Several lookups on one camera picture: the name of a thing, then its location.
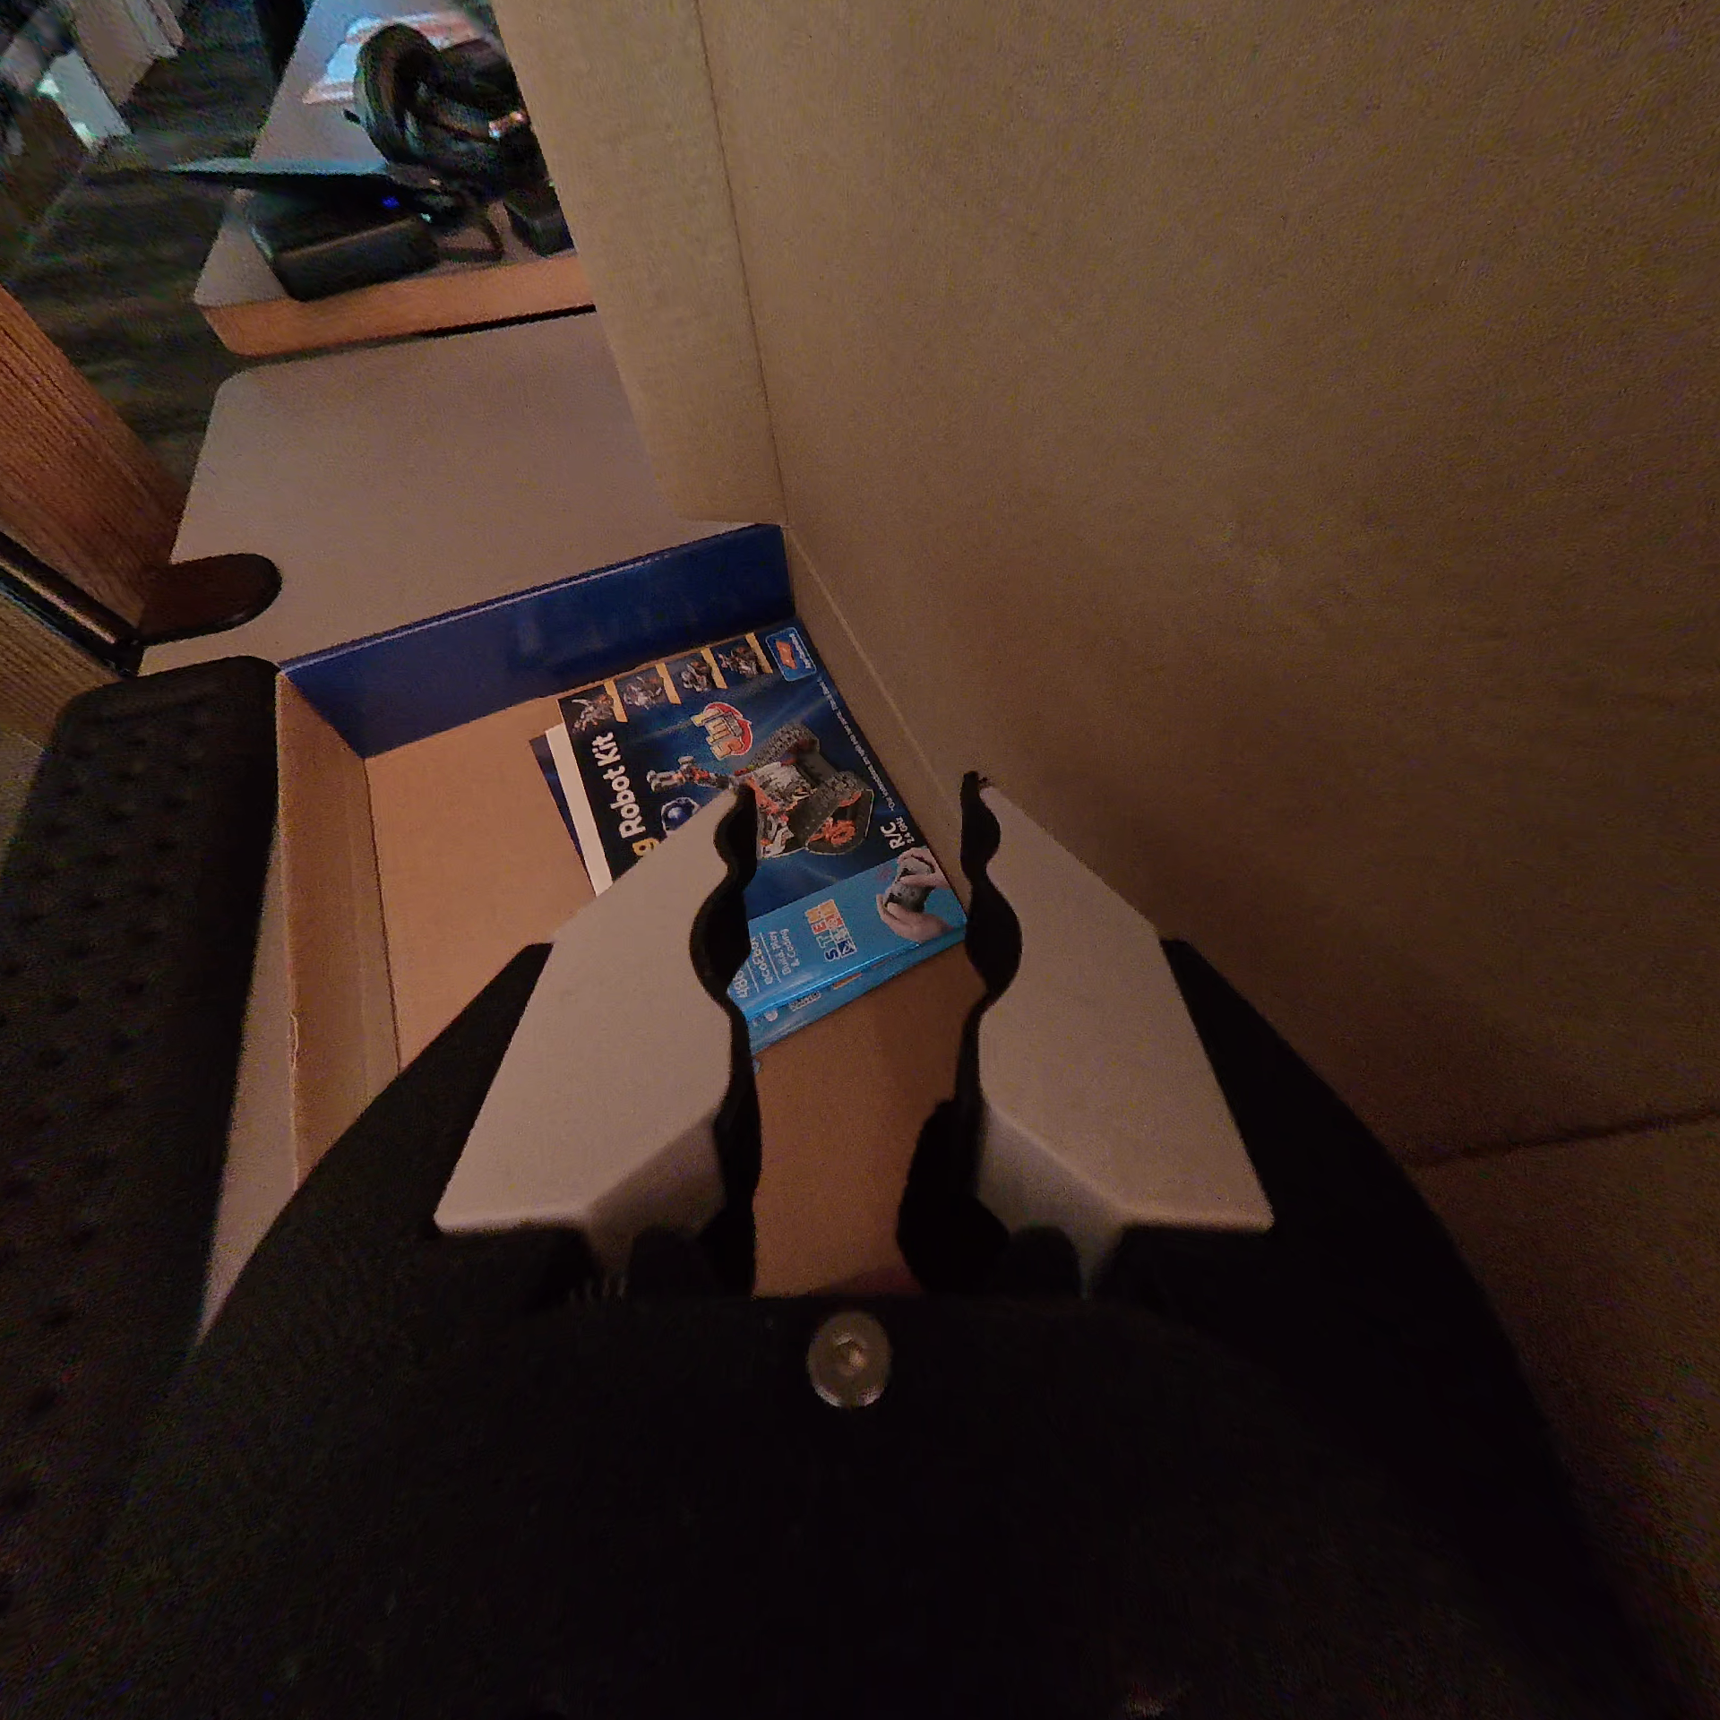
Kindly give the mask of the black flat device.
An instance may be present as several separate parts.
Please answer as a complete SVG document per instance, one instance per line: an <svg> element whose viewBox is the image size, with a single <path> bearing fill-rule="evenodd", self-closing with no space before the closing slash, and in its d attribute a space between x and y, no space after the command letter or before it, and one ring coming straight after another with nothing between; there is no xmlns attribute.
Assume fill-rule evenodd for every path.
<svg viewBox="0 0 1720 1720"><path fill-rule="evenodd" d="M298 303L389 286L441 264L432 230L398 210L269 207L247 226L271 275Z"/></svg>

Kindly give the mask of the blue robot kit booklet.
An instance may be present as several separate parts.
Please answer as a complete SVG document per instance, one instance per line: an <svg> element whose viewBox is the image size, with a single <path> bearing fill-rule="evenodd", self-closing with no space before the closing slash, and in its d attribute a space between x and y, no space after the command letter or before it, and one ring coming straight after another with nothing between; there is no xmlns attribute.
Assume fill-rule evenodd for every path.
<svg viewBox="0 0 1720 1720"><path fill-rule="evenodd" d="M554 807L577 852L579 864L588 877L591 893L608 893L613 888L615 875L566 726L557 725L543 732L539 737L534 737L529 746Z"/></svg>
<svg viewBox="0 0 1720 1720"><path fill-rule="evenodd" d="M642 662L557 701L613 882L731 791L756 809L754 1052L962 943L966 911L803 630Z"/></svg>

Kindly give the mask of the blue robot kit box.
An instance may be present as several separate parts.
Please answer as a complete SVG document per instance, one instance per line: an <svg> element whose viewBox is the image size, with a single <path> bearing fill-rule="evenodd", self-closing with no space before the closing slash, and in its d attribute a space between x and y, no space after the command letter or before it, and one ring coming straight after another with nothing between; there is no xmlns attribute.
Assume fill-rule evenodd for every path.
<svg viewBox="0 0 1720 1720"><path fill-rule="evenodd" d="M1717 1717L1717 4L493 10L668 504L1414 1167Z"/></svg>

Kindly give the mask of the white paper sheets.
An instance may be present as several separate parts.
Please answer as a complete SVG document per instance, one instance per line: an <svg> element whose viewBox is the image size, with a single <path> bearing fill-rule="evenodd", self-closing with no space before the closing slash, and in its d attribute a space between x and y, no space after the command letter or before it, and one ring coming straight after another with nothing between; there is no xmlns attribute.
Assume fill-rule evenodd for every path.
<svg viewBox="0 0 1720 1720"><path fill-rule="evenodd" d="M387 26L407 26L409 29L421 29L425 24L439 26L441 13L437 11L418 11L407 13L403 17L380 17L380 15L362 15L355 19L341 40L339 47L333 51L326 62L323 72L312 80L312 85L303 96L303 106L342 106L350 105L355 97L357 71L359 71L359 54L362 49L384 31Z"/></svg>

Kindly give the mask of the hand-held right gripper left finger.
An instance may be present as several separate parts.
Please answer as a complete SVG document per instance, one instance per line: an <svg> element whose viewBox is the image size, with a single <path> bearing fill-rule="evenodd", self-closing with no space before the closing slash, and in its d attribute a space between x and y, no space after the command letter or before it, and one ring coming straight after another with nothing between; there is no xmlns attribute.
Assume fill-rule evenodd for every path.
<svg viewBox="0 0 1720 1720"><path fill-rule="evenodd" d="M606 1276L647 1233L697 1244L720 1289L758 1273L762 1106L729 997L758 870L746 787L670 836L554 938L436 1224L572 1232Z"/></svg>

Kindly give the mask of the wood-edged desk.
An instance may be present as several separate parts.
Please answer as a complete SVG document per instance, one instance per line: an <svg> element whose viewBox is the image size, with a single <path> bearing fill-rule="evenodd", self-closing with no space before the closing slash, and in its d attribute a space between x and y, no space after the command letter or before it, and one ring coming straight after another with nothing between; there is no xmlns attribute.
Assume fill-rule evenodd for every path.
<svg viewBox="0 0 1720 1720"><path fill-rule="evenodd" d="M328 81L355 24L403 19L439 33L452 11L453 4L312 4L253 157L378 166L371 142L344 117L344 105L308 94ZM575 252L538 257L511 232L502 207L493 209L491 221L504 246L500 262L488 257L479 234L466 232L453 243L457 257L437 269L301 303L269 269L247 228L244 200L233 192L192 303L230 354L253 361L591 311L588 273Z"/></svg>

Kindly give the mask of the black headphones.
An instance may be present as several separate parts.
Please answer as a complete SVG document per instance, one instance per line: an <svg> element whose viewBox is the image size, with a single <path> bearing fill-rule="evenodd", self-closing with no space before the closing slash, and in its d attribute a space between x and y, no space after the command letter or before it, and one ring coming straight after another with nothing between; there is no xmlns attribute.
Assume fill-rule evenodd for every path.
<svg viewBox="0 0 1720 1720"><path fill-rule="evenodd" d="M518 76L489 38L436 45L391 22L357 51L355 124L384 162L491 187L543 167Z"/></svg>

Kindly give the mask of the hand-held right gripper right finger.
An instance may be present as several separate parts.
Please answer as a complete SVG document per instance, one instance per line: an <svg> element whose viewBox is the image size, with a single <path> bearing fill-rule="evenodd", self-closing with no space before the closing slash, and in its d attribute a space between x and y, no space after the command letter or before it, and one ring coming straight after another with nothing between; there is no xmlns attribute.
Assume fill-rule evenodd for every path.
<svg viewBox="0 0 1720 1720"><path fill-rule="evenodd" d="M1158 929L982 775L959 811L980 997L898 1208L918 1287L978 1294L1036 1237L1090 1292L1138 1235L1269 1235L1274 1206Z"/></svg>

